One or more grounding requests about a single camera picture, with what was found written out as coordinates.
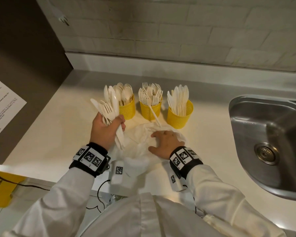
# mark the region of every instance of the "sink basin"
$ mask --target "sink basin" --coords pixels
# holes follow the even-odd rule
[[[248,175],[266,191],[296,200],[296,101],[237,97],[229,116]]]

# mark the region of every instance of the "hand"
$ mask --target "hand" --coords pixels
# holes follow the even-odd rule
[[[90,142],[94,142],[108,151],[115,141],[116,131],[120,124],[125,131],[123,115],[117,116],[110,125],[106,126],[102,121],[102,115],[98,112],[92,123]]]
[[[179,141],[173,131],[156,131],[151,137],[159,139],[159,147],[149,146],[148,150],[162,159],[170,159],[172,151],[179,146],[184,146],[184,141]]]

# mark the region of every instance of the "white sleeve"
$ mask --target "white sleeve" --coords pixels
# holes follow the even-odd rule
[[[257,212],[240,190],[223,183],[211,167],[195,166],[188,173],[186,181],[198,209],[228,222],[250,236],[286,236],[284,231]]]
[[[86,212],[94,177],[71,168],[23,215],[16,226],[1,237],[72,237]]]

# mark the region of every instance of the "cutlery holder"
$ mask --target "cutlery holder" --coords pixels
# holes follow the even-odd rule
[[[124,116],[125,120],[130,120],[134,117],[135,112],[135,98],[133,94],[132,101],[129,104],[120,106],[120,114]]]
[[[149,106],[144,105],[142,102],[140,103],[140,109],[141,109],[141,114],[142,116],[149,121],[152,121],[155,119],[155,117],[153,116],[153,113],[151,112]],[[161,103],[162,103],[162,99],[159,102],[158,105],[152,105],[151,108],[153,109],[154,113],[156,114],[157,117],[159,117],[160,115],[160,108],[161,108]]]
[[[190,100],[186,103],[186,116],[177,116],[173,114],[171,108],[168,109],[167,123],[175,129],[181,129],[185,126],[190,115],[193,112],[193,104]]]

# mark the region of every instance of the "countertop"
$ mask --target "countertop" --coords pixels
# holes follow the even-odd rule
[[[219,178],[240,189],[261,214],[281,228],[296,231],[296,201],[282,199],[263,190],[242,168],[228,112],[230,100],[237,96],[255,94],[296,99],[293,92],[74,70],[4,164],[0,165],[0,171],[57,182],[68,170],[76,151],[89,141],[92,120],[97,113],[90,98],[103,99],[104,85],[116,85],[118,82],[129,83],[136,93],[143,81],[159,83],[164,90],[164,99],[166,92],[176,85],[188,85],[194,112],[180,131],[188,139],[189,146],[204,164],[213,168]],[[140,114],[137,96],[135,100],[136,115],[126,121],[126,128],[148,122]],[[163,108],[159,120],[166,123],[166,101]],[[98,190],[108,178],[109,172],[106,171],[95,179],[92,189]],[[106,183],[101,191],[127,192],[128,195],[151,192],[193,207],[188,190],[180,193],[171,190],[161,165],[153,167],[140,178],[140,184],[131,190],[112,188]]]

